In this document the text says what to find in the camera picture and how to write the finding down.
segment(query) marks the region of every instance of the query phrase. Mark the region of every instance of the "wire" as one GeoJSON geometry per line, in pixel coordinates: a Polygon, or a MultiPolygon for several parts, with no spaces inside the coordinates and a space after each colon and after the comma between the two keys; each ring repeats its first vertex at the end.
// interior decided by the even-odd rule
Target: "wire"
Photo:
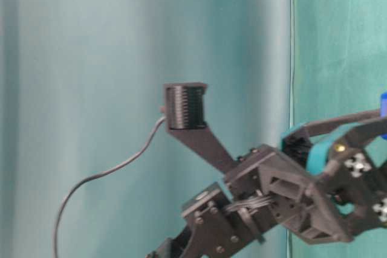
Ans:
{"type": "Polygon", "coordinates": [[[225,214],[232,213],[233,211],[238,211],[240,208],[249,208],[249,209],[257,209],[261,207],[265,207],[272,202],[271,196],[257,196],[250,199],[242,199],[240,201],[233,202],[223,208],[223,212],[225,214]]]}
{"type": "Polygon", "coordinates": [[[89,182],[89,181],[92,181],[94,179],[101,178],[103,176],[109,175],[110,173],[115,172],[116,170],[121,169],[122,167],[127,166],[129,163],[131,163],[136,158],[138,158],[148,148],[148,146],[151,143],[151,141],[152,141],[152,139],[153,139],[157,129],[160,127],[160,125],[164,121],[165,121],[165,116],[162,116],[161,118],[159,118],[157,120],[155,126],[153,127],[153,129],[152,129],[152,131],[151,131],[151,133],[149,135],[148,140],[146,141],[145,145],[143,146],[143,148],[139,152],[135,153],[133,156],[129,157],[127,160],[125,160],[122,163],[116,165],[115,167],[112,167],[109,170],[106,170],[106,171],[101,172],[101,173],[97,173],[96,175],[92,175],[92,176],[89,176],[87,178],[84,178],[83,180],[79,181],[76,185],[74,185],[73,188],[71,188],[71,190],[64,197],[62,203],[60,204],[59,211],[58,211],[58,214],[57,214],[57,217],[56,217],[56,221],[55,221],[55,226],[54,226],[54,231],[53,231],[53,253],[54,253],[54,258],[58,258],[58,229],[59,229],[60,219],[62,218],[62,214],[63,214],[63,211],[64,211],[64,209],[66,207],[66,204],[67,204],[68,200],[70,199],[70,197],[73,195],[73,193],[80,186],[85,184],[86,182],[89,182]]]}

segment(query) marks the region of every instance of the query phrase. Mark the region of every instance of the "curtain fold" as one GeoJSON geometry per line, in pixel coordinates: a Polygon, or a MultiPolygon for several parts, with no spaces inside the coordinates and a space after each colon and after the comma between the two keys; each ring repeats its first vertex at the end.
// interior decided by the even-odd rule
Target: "curtain fold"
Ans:
{"type": "MultiPolygon", "coordinates": [[[[0,0],[0,257],[51,257],[60,200],[139,150],[162,84],[209,84],[233,157],[288,127],[289,0],[0,0]]],[[[143,257],[221,175],[159,131],[139,160],[79,189],[60,257],[143,257]]],[[[286,232],[236,257],[284,257],[286,232]]]]}

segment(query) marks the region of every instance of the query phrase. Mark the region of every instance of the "teal part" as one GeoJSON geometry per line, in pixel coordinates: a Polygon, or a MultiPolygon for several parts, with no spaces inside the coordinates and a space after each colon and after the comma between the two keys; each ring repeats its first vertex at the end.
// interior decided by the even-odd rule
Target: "teal part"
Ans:
{"type": "Polygon", "coordinates": [[[318,175],[324,170],[328,152],[335,140],[343,136],[348,130],[358,125],[359,123],[349,123],[339,126],[332,131],[323,140],[315,144],[309,153],[307,161],[307,172],[312,175],[318,175]]]}
{"type": "Polygon", "coordinates": [[[305,125],[306,122],[302,122],[302,123],[298,123],[296,125],[294,125],[292,128],[289,128],[288,130],[286,130],[285,132],[283,132],[281,134],[281,141],[279,142],[279,150],[282,150],[282,148],[284,147],[284,139],[289,136],[290,134],[292,134],[293,132],[297,131],[298,129],[300,129],[303,125],[305,125]]]}

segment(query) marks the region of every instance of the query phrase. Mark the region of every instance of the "screw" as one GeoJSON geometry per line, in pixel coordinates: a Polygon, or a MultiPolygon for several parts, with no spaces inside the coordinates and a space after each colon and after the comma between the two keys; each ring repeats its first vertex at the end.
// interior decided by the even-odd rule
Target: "screw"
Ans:
{"type": "Polygon", "coordinates": [[[334,145],[334,150],[337,152],[343,152],[345,150],[345,146],[343,144],[337,143],[334,145]]]}
{"type": "Polygon", "coordinates": [[[212,214],[217,214],[217,213],[218,213],[218,209],[215,208],[215,207],[212,207],[212,208],[210,209],[210,213],[212,213],[212,214]]]}
{"type": "Polygon", "coordinates": [[[195,223],[198,225],[202,225],[204,223],[203,218],[196,218],[195,223]]]}
{"type": "Polygon", "coordinates": [[[239,242],[239,238],[238,238],[237,236],[232,236],[232,237],[230,238],[230,240],[231,240],[231,242],[233,242],[233,243],[238,243],[238,242],[239,242]]]}
{"type": "Polygon", "coordinates": [[[224,253],[224,248],[222,246],[217,246],[216,251],[218,253],[224,253]]]}

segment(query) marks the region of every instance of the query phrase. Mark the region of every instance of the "gold screw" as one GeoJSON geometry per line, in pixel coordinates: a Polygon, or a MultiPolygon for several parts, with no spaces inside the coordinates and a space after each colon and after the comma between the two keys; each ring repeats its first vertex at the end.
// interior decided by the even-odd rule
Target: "gold screw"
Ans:
{"type": "Polygon", "coordinates": [[[343,152],[345,150],[345,146],[343,144],[337,143],[334,145],[334,150],[337,152],[343,152]]]}

